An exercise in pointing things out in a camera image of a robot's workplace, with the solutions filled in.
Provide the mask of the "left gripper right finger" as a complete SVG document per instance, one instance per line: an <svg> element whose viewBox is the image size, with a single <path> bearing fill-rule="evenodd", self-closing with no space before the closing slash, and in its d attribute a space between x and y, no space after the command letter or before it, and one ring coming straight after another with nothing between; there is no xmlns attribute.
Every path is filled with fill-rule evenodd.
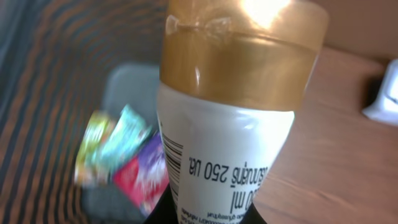
<svg viewBox="0 0 398 224"><path fill-rule="evenodd" d="M267 224L267 222L261 217L255 205L252 203L240 224Z"/></svg>

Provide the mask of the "white tube gold cap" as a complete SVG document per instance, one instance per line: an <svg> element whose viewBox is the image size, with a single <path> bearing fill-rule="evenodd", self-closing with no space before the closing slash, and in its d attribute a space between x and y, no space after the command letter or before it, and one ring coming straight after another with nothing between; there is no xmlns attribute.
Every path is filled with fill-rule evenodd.
<svg viewBox="0 0 398 224"><path fill-rule="evenodd" d="M157 115L179 223L240 223L290 133L329 17L311 1L170 1Z"/></svg>

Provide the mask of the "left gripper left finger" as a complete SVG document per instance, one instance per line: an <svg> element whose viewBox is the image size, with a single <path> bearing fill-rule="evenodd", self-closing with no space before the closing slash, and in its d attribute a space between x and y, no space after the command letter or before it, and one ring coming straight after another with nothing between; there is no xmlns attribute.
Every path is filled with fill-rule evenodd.
<svg viewBox="0 0 398 224"><path fill-rule="evenodd" d="M163 192L155 209L144 221L144 224L178 224L172 189L169 185Z"/></svg>

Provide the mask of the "teal wet wipes pack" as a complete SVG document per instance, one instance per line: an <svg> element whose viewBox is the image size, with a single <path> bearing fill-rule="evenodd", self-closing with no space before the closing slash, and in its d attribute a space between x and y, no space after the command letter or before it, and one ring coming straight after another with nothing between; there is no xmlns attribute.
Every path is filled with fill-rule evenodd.
<svg viewBox="0 0 398 224"><path fill-rule="evenodd" d="M96 169L113 173L122 167L150 136L152 126L129 105L120 114L115 128L88 159Z"/></svg>

